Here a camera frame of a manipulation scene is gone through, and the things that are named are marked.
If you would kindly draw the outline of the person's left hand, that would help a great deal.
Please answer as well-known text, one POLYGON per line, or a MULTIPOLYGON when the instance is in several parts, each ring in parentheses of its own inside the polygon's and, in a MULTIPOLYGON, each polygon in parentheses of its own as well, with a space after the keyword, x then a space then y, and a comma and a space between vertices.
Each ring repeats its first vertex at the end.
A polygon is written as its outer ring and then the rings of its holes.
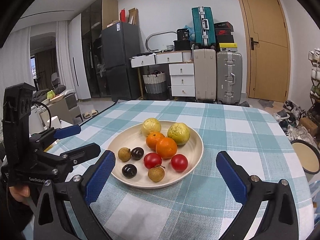
POLYGON ((16 185, 9 187, 12 197, 20 202, 27 204, 27 198, 30 197, 30 189, 27 185, 16 185))

